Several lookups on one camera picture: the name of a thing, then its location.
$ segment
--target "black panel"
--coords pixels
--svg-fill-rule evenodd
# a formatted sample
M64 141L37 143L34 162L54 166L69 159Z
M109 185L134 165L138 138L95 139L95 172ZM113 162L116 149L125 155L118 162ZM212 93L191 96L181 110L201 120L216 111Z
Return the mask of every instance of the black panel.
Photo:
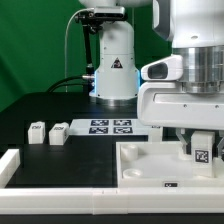
M159 63L148 68L148 77L150 79L166 79L168 76L168 66L165 63Z
M159 25L154 30L167 40L170 36L170 0L156 0L159 4Z

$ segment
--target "green backdrop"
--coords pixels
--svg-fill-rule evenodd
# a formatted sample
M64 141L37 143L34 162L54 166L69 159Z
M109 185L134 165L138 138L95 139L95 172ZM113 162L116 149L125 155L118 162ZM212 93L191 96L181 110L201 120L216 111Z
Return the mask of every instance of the green backdrop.
M78 0L0 1L0 111L31 92L43 92L64 78L64 35ZM136 66L170 54L169 44L151 29L151 6L128 9L135 29ZM99 63L97 37L91 37L94 64ZM85 72L82 27L69 37L69 75ZM69 91L81 91L78 87Z

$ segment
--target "black sticker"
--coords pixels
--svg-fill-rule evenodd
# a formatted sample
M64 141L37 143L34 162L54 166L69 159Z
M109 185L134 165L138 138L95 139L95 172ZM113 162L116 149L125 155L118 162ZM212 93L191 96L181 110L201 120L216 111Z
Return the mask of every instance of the black sticker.
M116 60L114 61L113 65L111 66L111 68L123 68L119 58L116 58Z
M89 134L95 134L95 135L108 134L108 128L90 128Z
M55 128L54 128L55 131L61 131L61 130L63 130L63 129L64 129L64 127L55 127Z
M131 120L114 120L114 126L131 126Z
M91 126L108 126L109 120L92 120Z
M164 187L178 187L178 183L164 183Z
M195 150L195 162L209 163L209 152L204 150Z
M133 130L130 127L114 128L114 134L133 134Z
M32 129L41 129L41 126L33 126Z

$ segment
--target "qr code marker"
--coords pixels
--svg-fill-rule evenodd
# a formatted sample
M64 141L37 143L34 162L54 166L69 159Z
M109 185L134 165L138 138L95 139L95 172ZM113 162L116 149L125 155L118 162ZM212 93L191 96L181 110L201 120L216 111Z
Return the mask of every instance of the qr code marker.
M195 162L209 163L209 152L203 150L195 150Z

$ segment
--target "small white box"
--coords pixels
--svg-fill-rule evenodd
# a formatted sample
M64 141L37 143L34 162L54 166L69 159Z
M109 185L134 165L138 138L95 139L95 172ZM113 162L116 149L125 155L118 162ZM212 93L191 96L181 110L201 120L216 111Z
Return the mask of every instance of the small white box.
M29 144L43 144L45 138L45 123L36 122L30 125L28 130Z
M196 131L192 135L192 170L195 176L214 177L212 158L214 142L214 132Z
M69 136L68 123L55 124L49 132L50 145L64 145Z

